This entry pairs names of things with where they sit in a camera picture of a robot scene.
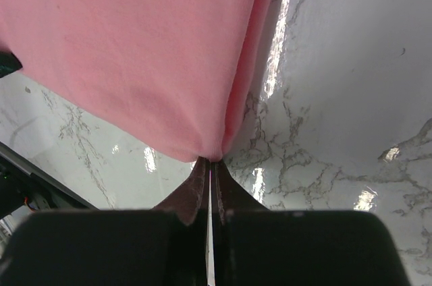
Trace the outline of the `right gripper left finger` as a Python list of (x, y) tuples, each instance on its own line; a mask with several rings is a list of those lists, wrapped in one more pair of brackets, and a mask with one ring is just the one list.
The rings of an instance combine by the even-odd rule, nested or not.
[(1, 258), (2, 285), (206, 285), (207, 159), (149, 210), (30, 215)]

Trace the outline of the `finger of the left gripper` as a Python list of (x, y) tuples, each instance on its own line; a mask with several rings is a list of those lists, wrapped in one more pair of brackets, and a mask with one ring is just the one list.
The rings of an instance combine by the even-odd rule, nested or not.
[(0, 52), (0, 78), (4, 78), (22, 69), (20, 60), (9, 51)]

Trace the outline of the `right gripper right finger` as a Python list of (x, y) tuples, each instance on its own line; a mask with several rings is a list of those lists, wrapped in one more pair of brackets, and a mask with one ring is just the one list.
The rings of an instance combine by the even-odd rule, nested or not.
[(269, 210), (211, 164), (217, 285), (408, 285), (382, 221), (357, 210)]

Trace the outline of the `pink t shirt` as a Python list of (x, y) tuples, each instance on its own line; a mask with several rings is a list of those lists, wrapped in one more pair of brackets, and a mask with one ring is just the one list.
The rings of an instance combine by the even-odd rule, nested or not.
[(242, 124), (270, 0), (1, 0), (22, 73), (179, 161)]

